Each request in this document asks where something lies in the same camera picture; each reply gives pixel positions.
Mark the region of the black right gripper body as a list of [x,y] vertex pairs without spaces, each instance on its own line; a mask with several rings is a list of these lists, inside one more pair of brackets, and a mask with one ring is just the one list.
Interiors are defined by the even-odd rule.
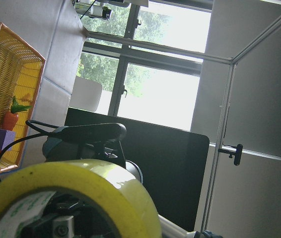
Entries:
[[56,193],[43,215],[24,226],[22,238],[99,238],[93,208],[70,194]]

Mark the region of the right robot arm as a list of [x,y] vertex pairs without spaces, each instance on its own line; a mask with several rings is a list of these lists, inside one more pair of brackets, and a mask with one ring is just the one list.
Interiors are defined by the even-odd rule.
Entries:
[[145,185],[158,208],[165,238],[210,238],[192,230],[198,207],[209,139],[200,134],[152,124],[103,123],[53,126],[28,120],[36,137],[45,136],[47,161],[93,158],[115,163]]

